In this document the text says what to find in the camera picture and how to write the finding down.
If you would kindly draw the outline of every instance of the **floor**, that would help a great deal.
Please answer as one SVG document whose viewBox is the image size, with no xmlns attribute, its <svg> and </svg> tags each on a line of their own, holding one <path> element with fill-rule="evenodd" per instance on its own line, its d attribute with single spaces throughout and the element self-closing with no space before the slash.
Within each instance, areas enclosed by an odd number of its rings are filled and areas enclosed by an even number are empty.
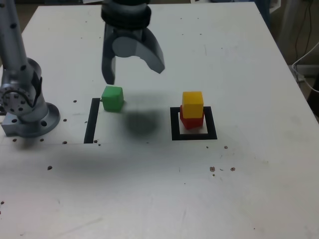
<svg viewBox="0 0 319 239">
<path fill-rule="evenodd" d="M 151 0 L 151 3 L 153 4 L 161 4 L 161 3 L 190 3 L 190 0 Z M 314 15 L 314 20 L 315 22 L 319 22 L 319 0 L 315 1 L 315 5 L 312 8 L 313 11 L 313 15 Z M 303 18 L 303 12 L 306 9 L 306 3 L 302 4 L 302 8 L 299 11 L 299 15 L 298 15 L 298 19 Z M 32 18 L 34 12 L 36 11 L 38 5 L 37 4 L 18 4 L 16 5 L 16 9 L 17 9 L 17 13 L 18 13 L 18 18 L 20 21 L 20 29 L 21 31 L 23 31 L 25 29 L 25 27 L 27 26 L 28 22 L 30 21 L 30 19 Z M 283 15 L 283 9 L 279 9 L 278 12 L 276 14 L 272 15 L 272 21 L 271 21 L 271 32 L 273 37 L 276 39 L 276 36 L 278 35 L 278 31 L 279 31 L 279 22 L 282 18 Z M 301 25 L 301 21 L 296 21 L 295 26 L 294 26 L 294 33 L 292 36 L 292 40 L 289 43 L 291 45 L 290 50 L 288 52 L 284 52 L 283 56 L 286 60 L 287 63 L 293 61 L 295 59 L 295 48 L 294 48 L 294 42 L 297 38 L 297 33 L 298 33 L 298 29 L 300 28 Z M 306 36 L 307 34 L 307 26 L 305 26 L 304 28 L 304 33 L 301 34 L 301 38 L 300 38 L 300 46 L 303 46 L 303 42 L 306 42 Z M 314 28 L 314 36 L 312 36 L 311 40 L 310 40 L 310 46 L 315 44 L 315 41 L 317 40 L 317 38 L 319 38 L 319 28 L 316 27 Z M 309 81 L 311 82 L 311 84 L 314 83 L 314 79 L 309 79 Z M 307 99 L 309 94 L 310 94 L 310 88 L 305 84 L 305 83 L 301 83 L 301 91 L 303 93 L 303 95 L 305 96 L 305 98 Z"/>
</svg>

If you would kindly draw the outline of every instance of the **metal robot arm base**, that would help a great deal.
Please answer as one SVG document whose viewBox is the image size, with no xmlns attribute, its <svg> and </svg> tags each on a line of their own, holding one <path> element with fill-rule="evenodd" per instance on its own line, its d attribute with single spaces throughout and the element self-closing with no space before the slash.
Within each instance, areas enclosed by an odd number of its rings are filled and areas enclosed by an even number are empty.
<svg viewBox="0 0 319 239">
<path fill-rule="evenodd" d="M 40 66 L 26 57 L 12 0 L 0 5 L 0 56 L 3 62 L 0 104 L 7 112 L 2 128 L 7 136 L 37 137 L 60 121 L 56 106 L 42 94 Z"/>
</svg>

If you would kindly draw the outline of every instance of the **white table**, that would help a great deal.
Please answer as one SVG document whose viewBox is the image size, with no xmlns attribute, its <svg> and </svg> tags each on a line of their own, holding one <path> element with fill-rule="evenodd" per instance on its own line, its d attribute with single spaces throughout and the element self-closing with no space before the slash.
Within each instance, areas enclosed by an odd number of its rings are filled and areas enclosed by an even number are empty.
<svg viewBox="0 0 319 239">
<path fill-rule="evenodd" d="M 256 6 L 151 8 L 166 69 L 117 59 L 127 103 L 121 114 L 100 104 L 93 144 L 83 139 L 106 85 L 100 7 L 35 12 L 23 39 L 61 122 L 43 142 L 1 130 L 0 238 L 318 238 L 318 123 Z M 217 140 L 171 140 L 183 91 L 203 92 Z"/>
</svg>

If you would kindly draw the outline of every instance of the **block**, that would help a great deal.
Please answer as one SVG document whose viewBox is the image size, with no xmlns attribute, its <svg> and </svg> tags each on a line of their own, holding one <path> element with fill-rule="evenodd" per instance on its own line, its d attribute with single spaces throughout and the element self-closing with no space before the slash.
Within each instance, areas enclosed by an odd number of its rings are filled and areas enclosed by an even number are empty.
<svg viewBox="0 0 319 239">
<path fill-rule="evenodd" d="M 201 118 L 204 110 L 203 95 L 200 91 L 183 92 L 184 119 Z"/>
<path fill-rule="evenodd" d="M 122 87 L 107 86 L 102 94 L 102 103 L 106 111 L 119 112 L 124 104 Z"/>
<path fill-rule="evenodd" d="M 201 114 L 202 114 L 201 118 L 185 119 L 183 116 L 183 108 L 182 106 L 180 106 L 179 118 L 186 129 L 202 127 L 204 123 L 204 112 L 202 112 Z"/>
</svg>

